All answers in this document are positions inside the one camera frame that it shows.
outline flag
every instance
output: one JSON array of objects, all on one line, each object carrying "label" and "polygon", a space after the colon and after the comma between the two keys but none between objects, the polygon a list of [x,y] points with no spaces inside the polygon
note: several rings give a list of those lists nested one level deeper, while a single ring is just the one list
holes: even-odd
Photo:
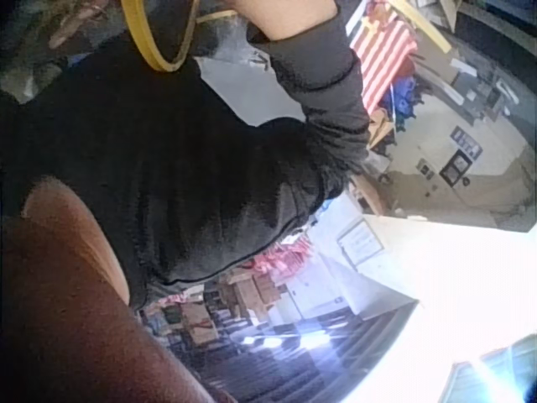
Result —
[{"label": "flag", "polygon": [[388,90],[404,59],[418,49],[413,32],[393,9],[387,11],[384,21],[378,19],[378,13],[374,14],[361,18],[359,27],[358,18],[353,16],[357,28],[347,25],[352,36],[351,48],[362,62],[362,99],[369,114]]}]

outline cardboard box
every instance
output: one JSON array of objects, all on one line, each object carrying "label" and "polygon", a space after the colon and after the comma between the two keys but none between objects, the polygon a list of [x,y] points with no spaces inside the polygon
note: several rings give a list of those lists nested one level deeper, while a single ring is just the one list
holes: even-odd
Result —
[{"label": "cardboard box", "polygon": [[235,284],[238,281],[250,280],[253,277],[253,271],[241,269],[239,267],[229,270],[221,278],[220,282],[224,284]]},{"label": "cardboard box", "polygon": [[188,330],[194,344],[199,346],[219,338],[218,331],[205,304],[199,302],[181,304],[181,311],[185,321],[185,329]]},{"label": "cardboard box", "polygon": [[265,307],[258,288],[252,279],[238,281],[234,284],[235,294],[237,295],[238,305],[241,315],[251,318],[248,310],[254,312],[260,322],[266,322],[269,319],[267,308]]},{"label": "cardboard box", "polygon": [[264,304],[273,304],[278,301],[281,296],[278,291],[278,287],[270,278],[270,275],[255,275],[253,282],[258,289],[261,301]]}]

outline bulletin board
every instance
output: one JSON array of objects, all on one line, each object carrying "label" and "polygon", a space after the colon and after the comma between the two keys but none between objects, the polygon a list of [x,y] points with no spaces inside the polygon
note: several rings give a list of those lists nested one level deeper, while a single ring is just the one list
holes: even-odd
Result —
[{"label": "bulletin board", "polygon": [[384,249],[365,220],[346,230],[337,239],[337,244],[347,262],[355,269]]}]

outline red item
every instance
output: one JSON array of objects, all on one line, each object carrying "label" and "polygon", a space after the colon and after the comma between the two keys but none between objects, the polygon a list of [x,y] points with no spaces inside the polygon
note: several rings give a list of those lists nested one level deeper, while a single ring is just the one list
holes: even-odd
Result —
[{"label": "red item", "polygon": [[272,281],[279,284],[294,277],[304,268],[305,262],[311,256],[310,250],[311,242],[306,235],[303,235],[291,245],[276,243],[242,267],[262,275],[269,274]]}]

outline sleeve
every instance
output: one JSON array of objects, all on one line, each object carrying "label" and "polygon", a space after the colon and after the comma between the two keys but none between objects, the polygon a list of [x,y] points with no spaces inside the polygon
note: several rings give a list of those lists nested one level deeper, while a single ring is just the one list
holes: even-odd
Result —
[{"label": "sleeve", "polygon": [[360,173],[369,117],[360,60],[349,48],[341,12],[293,38],[269,42],[254,27],[248,37],[270,55],[279,84],[302,106],[310,151],[329,174]]}]

